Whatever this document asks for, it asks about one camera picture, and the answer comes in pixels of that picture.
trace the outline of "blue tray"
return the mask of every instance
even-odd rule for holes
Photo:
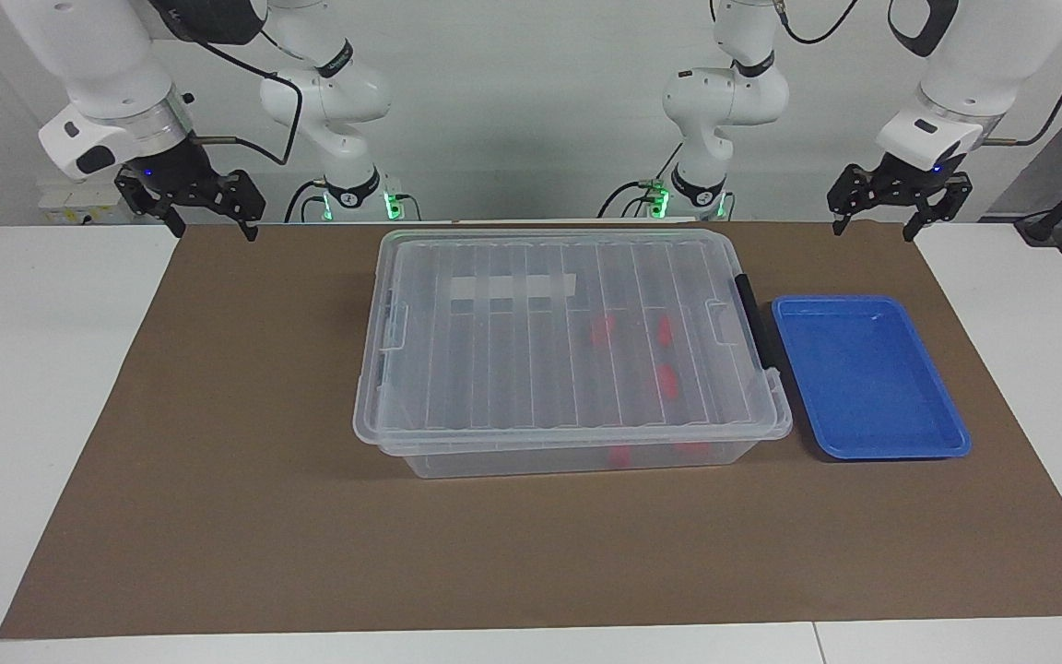
[[[876,295],[772,303],[818,445],[830,457],[955,458],[970,435],[904,307]]]

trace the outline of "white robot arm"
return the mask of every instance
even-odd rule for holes
[[[957,172],[981,147],[1022,85],[1062,41],[1062,0],[927,0],[928,18],[915,37],[889,24],[903,46],[928,58],[913,100],[888,122],[876,142],[886,154],[874,170],[849,165],[827,193],[835,234],[874,206],[914,206],[904,227],[949,221],[973,185]],[[940,200],[930,202],[936,194]]]
[[[247,42],[264,21],[264,3],[240,0],[151,0],[176,12],[177,25],[202,38]],[[205,206],[256,238],[264,199],[244,171],[220,175],[203,147],[170,73],[151,53],[150,34],[126,0],[0,0],[38,62],[58,76],[67,108],[38,132],[44,149],[68,177],[81,180],[123,165],[116,182],[139,214],[164,220],[182,236],[173,206]]]
[[[303,91],[299,131],[321,149],[327,209],[339,220],[395,219],[399,184],[380,172],[354,127],[383,117],[392,92],[382,76],[354,57],[332,6],[325,0],[269,0],[266,30],[281,50],[306,59],[307,70],[277,75]],[[261,103],[275,121],[290,125],[295,96],[264,81]]]
[[[692,68],[667,84],[663,108],[683,144],[667,173],[670,214],[708,219],[719,209],[732,160],[724,126],[775,122],[789,102],[789,84],[772,64],[778,14],[772,0],[716,0],[716,41],[729,68]]]

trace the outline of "white table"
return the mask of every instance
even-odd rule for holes
[[[162,227],[0,227],[0,622],[173,243]],[[919,244],[1062,494],[1062,257],[1008,226]],[[1062,663],[1062,618],[0,642],[0,661]]]

